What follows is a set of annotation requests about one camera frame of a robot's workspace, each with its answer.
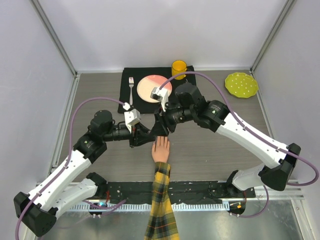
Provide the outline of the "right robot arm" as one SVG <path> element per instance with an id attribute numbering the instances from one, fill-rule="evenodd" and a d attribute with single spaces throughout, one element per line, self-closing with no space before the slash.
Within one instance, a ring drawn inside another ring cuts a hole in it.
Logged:
<path id="1" fill-rule="evenodd" d="M 160 103 L 155 111 L 151 134 L 168 136 L 177 124 L 194 121 L 199 127 L 225 136 L 261 160 L 261 164 L 246 170 L 235 170 L 227 179 L 226 193 L 233 198 L 243 191 L 265 185 L 283 191 L 296 166 L 301 148 L 292 143 L 280 143 L 242 120 L 218 100 L 207 101 L 199 89 L 190 83 L 180 85 L 176 91 L 178 102 L 171 103 L 166 88 L 154 87 L 150 97 Z"/>

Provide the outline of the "yellow plaid sleeve forearm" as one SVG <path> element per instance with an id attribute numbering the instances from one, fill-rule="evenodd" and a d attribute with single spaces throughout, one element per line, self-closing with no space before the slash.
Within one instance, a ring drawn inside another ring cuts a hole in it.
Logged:
<path id="1" fill-rule="evenodd" d="M 168 194 L 171 166 L 156 162 L 152 184 L 151 210 L 145 240 L 179 240 L 178 227 Z"/>

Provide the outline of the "mannequin hand with painted nails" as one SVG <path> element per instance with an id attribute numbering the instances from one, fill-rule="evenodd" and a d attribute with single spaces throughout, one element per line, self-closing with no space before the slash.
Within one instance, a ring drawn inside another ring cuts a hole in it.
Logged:
<path id="1" fill-rule="evenodd" d="M 151 156 L 155 163 L 167 163 L 170 155 L 170 141 L 167 136 L 158 136 L 152 144 Z"/>

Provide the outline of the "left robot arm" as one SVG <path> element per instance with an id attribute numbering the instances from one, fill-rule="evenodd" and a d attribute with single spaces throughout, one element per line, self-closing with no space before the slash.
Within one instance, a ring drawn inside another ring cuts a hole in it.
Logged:
<path id="1" fill-rule="evenodd" d="M 44 236 L 76 203 L 90 197 L 100 200 L 106 195 L 107 181 L 95 172 L 76 186 L 68 186 L 107 150 L 107 142 L 125 140 L 133 148 L 154 141 L 155 136 L 140 122 L 136 109 L 126 111 L 124 121 L 118 124 L 110 111 L 96 112 L 87 132 L 71 148 L 66 159 L 29 193 L 19 192 L 14 197 L 18 223 L 24 224 L 37 237 Z"/>

